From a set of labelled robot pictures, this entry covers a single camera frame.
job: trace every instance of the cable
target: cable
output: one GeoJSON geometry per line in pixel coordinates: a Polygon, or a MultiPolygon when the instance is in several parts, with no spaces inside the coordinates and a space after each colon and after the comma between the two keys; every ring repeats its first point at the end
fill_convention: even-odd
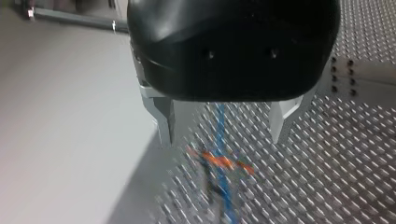
{"type": "MultiPolygon", "coordinates": [[[[222,150],[224,149],[224,132],[225,132],[225,125],[224,125],[224,109],[225,106],[224,104],[218,105],[218,114],[219,114],[219,123],[218,123],[218,133],[216,136],[216,143],[217,147],[216,150],[214,151],[214,154],[216,157],[223,156],[222,150]]],[[[232,205],[232,195],[230,192],[230,188],[227,183],[227,178],[223,172],[223,170],[218,167],[218,173],[219,173],[219,182],[220,182],[220,187],[222,189],[222,197],[224,201],[224,208],[225,208],[225,213],[227,216],[230,218],[232,224],[236,224],[236,218],[233,213],[233,205],[232,205]]]]}

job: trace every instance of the diamond plate floor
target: diamond plate floor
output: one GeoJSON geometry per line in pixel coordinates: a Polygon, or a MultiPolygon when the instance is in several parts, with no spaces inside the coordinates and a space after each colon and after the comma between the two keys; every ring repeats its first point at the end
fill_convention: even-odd
{"type": "Polygon", "coordinates": [[[337,57],[396,64],[396,2],[340,0],[337,57]]]}
{"type": "MultiPolygon", "coordinates": [[[[240,223],[396,222],[396,110],[316,96],[288,143],[274,145],[267,104],[226,108],[227,152],[257,170],[229,180],[240,223]]],[[[193,138],[207,147],[215,114],[207,105],[197,119],[193,138]]],[[[219,223],[197,187],[198,164],[181,164],[159,200],[158,223],[219,223]]]]}

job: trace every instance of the black plastic cover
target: black plastic cover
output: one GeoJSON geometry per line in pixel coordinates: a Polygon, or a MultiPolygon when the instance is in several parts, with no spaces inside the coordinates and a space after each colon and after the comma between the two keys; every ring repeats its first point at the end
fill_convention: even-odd
{"type": "Polygon", "coordinates": [[[130,0],[134,55],[149,85],[184,101],[279,101],[318,82],[338,0],[130,0]]]}

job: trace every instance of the metal frame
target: metal frame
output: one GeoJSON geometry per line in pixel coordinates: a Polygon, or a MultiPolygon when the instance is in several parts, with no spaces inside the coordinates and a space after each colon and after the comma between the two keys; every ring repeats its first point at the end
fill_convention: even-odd
{"type": "MultiPolygon", "coordinates": [[[[115,8],[115,2],[113,0],[109,0],[109,6],[111,8],[115,8]]],[[[83,16],[74,13],[66,13],[40,7],[34,7],[29,0],[22,0],[20,8],[22,16],[24,16],[28,20],[40,19],[57,21],[61,23],[68,23],[123,34],[129,34],[127,21],[111,20],[93,16],[83,16]]]]}

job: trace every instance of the gray floor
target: gray floor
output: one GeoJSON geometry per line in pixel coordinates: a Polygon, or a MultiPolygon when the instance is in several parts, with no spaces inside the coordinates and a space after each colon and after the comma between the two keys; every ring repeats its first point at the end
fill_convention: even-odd
{"type": "Polygon", "coordinates": [[[0,10],[0,223],[105,223],[155,137],[128,37],[0,10]]]}

